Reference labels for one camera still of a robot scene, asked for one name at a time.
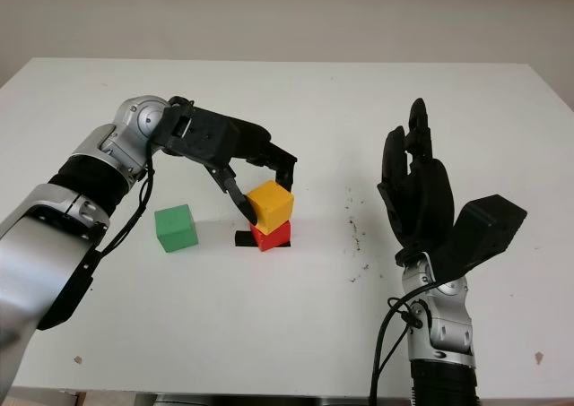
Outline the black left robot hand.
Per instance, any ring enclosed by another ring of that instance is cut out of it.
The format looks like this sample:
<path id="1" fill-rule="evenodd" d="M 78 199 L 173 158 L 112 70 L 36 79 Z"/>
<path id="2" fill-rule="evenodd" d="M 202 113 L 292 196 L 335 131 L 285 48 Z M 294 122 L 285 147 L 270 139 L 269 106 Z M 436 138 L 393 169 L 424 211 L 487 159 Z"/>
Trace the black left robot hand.
<path id="1" fill-rule="evenodd" d="M 239 190 L 236 174 L 230 167 L 231 159 L 243 159 L 252 165 L 273 170 L 275 182 L 291 191 L 297 158 L 276 146 L 270 133 L 261 125 L 225 117 L 210 123 L 205 139 L 209 144 L 205 168 L 251 224 L 257 224 L 256 211 Z"/>

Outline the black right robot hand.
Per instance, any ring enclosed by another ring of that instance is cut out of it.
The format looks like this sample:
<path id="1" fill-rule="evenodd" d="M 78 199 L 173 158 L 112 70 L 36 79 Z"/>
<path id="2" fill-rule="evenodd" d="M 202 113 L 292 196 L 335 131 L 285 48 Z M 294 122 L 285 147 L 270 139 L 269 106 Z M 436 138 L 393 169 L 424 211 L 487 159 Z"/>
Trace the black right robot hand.
<path id="1" fill-rule="evenodd" d="M 411 106 L 408 128 L 398 126 L 387 135 L 378 190 L 401 245 L 397 265 L 404 267 L 447 240 L 454 223 L 454 199 L 446 168 L 433 156 L 421 98 Z"/>

